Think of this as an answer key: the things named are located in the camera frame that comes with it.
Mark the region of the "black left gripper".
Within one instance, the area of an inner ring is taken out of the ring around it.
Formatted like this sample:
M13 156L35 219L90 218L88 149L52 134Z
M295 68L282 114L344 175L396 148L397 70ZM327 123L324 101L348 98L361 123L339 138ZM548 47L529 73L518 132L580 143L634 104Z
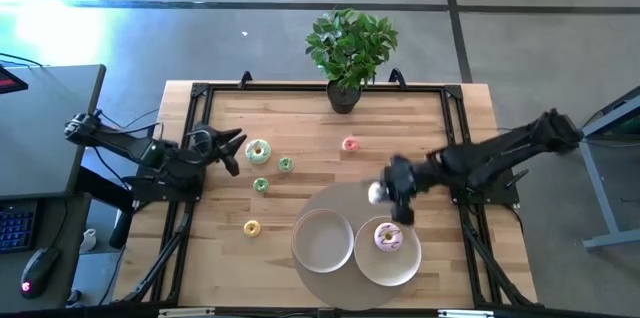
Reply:
M197 124L187 136L192 139L191 150L199 157L193 161L200 167L219 163L224 156L234 157L247 136L241 128L218 131L211 126Z

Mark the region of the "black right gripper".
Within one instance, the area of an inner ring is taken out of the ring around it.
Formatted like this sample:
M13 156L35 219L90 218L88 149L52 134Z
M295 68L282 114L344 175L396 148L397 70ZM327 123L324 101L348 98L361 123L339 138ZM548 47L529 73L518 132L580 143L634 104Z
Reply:
M383 200L382 204L391 211L397 211L398 205L409 207L417 192L413 166L407 158L400 155L391 157L389 165L380 174L379 182L388 192L388 199Z

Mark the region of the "large green iced donut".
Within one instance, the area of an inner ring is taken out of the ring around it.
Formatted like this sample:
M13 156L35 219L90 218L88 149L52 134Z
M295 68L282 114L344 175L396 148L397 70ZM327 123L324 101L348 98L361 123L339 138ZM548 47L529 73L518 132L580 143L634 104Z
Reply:
M272 154L271 145L263 139L255 139L245 146L245 157L253 165L266 163Z

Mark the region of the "large white-iced striped donut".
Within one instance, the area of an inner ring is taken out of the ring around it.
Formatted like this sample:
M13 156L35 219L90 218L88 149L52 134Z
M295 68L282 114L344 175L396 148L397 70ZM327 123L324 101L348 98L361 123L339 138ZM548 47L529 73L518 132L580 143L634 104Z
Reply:
M393 223L382 223L374 231L374 243L383 252L395 252L403 243L403 233Z

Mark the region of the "round beige plate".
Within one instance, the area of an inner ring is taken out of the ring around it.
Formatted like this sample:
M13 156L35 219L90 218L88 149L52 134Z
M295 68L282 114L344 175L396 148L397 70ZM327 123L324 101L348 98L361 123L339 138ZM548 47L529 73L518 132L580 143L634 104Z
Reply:
M330 209L314 209L301 216L292 232L296 260L314 273L341 268L354 248L354 233L348 220Z
M395 252L383 252L374 243L374 231L390 217L378 216L368 220L355 237L354 257L360 271L373 283L385 287L396 287L407 283L418 272L422 249L417 234L412 228L397 225L403 233L403 243Z

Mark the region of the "dark plant pot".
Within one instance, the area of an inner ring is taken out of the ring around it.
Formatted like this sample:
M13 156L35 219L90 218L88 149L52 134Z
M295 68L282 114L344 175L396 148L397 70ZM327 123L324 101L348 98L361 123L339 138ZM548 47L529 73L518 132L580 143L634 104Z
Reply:
M338 81L330 81L326 88L333 111L337 114L350 113L361 98L360 88L345 87Z

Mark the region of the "round grey-brown placemat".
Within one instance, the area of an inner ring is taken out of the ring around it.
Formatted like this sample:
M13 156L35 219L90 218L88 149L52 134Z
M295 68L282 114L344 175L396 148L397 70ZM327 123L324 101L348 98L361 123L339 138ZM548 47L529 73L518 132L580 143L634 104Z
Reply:
M314 209L333 210L344 216L350 223L355 244L358 230L368 220L378 216L391 218L391 210L388 206L373 205L368 201L369 186L368 182L330 185L309 199L299 213L297 221L303 214ZM306 288L322 302L344 310L362 311L384 305L399 295L402 288L410 281L396 287L385 287L373 283L358 268L354 248L349 260L331 273L311 272L304 268L294 255L293 259L298 275Z

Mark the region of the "green leafy plant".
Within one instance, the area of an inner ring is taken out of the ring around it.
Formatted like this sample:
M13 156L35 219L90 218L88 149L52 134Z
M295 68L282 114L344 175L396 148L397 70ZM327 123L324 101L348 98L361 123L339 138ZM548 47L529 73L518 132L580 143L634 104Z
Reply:
M317 18L305 42L305 53L330 82L358 90L396 51L398 32L387 17L347 8Z

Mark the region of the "small white object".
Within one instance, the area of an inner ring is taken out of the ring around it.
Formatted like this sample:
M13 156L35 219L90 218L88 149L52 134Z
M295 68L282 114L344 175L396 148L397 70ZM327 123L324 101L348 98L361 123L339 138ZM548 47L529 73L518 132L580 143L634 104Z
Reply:
M82 242L79 247L79 253L84 254L95 248L97 244L96 230L89 228L83 233Z

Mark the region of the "dark grey desk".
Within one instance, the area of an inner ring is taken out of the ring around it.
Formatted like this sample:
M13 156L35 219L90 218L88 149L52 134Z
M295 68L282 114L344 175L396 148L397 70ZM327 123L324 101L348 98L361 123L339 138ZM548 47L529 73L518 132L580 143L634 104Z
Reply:
M96 109L106 66L9 71L28 88L0 94L0 201L64 196L73 189L84 154L66 140L65 124Z

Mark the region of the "grey metal side table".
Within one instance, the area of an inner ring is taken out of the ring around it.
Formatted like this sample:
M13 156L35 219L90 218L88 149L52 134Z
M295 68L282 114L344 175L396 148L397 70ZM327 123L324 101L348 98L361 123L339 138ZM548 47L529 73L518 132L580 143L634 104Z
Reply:
M606 225L585 249L640 243L640 86L596 111L582 131L579 149Z

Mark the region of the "screen with red glow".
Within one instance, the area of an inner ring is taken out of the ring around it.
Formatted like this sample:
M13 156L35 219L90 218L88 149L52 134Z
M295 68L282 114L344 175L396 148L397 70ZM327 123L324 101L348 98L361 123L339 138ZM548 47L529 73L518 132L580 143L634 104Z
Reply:
M0 65L0 95L24 91L29 85Z

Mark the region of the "black backlit keyboard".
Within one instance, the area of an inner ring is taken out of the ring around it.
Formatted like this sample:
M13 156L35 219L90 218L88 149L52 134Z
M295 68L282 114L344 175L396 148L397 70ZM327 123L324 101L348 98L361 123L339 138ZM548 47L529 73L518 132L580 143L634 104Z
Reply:
M36 200L0 201L0 254L32 249L38 210Z

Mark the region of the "black computer mouse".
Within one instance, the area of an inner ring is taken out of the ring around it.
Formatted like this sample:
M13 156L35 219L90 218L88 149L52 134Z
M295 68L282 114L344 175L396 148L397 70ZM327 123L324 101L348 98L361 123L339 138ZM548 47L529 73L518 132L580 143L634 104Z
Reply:
M39 248L27 262L20 279L20 294L25 299L41 296L49 282L61 251L53 246Z

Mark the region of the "black aluminium table frame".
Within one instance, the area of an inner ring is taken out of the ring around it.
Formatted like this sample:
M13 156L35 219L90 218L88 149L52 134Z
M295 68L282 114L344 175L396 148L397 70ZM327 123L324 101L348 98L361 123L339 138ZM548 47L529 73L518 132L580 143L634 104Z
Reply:
M376 178L394 153L424 159L425 153L449 142L480 141L497 135L487 85L378 83L365 91L354 111L335 114L326 83L250 81L244 89L233 81L168 81L159 111L165 138L179 140L187 116L204 118L219 130L241 127L248 141L264 139L272 147L270 160L253 165L238 153L241 173L231 177L224 166L207 171L203 196L196 203L189 239L182 252L185 263L181 287L174 297L179 307L305 308L327 306L309 291L294 265L291 233L309 199L332 184ZM357 151L344 151L353 136ZM291 172L281 172L282 157L294 160ZM266 178L266 193L253 189ZM133 218L113 293L119 300L133 291L161 249L167 225L179 225L186 207L169 213L169 204L156 202ZM472 248L463 241L460 214L446 188L433 188L414 201L415 231L422 248L416 276L400 294L379 306L391 309L472 308L469 266L477 268L480 293L493 300L484 263L468 265ZM520 292L536 301L523 234L507 208L489 205L474 209L473 224L491 241L494 257ZM243 234L249 220L261 233Z

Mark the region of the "silver metal bracket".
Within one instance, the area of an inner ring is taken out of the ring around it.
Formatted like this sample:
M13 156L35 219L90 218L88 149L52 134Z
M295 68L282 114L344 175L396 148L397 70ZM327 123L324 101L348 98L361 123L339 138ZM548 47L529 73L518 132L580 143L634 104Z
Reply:
M438 318L495 318L493 311L468 309L439 309Z
M160 309L157 318L208 318L215 317L212 307L187 307Z

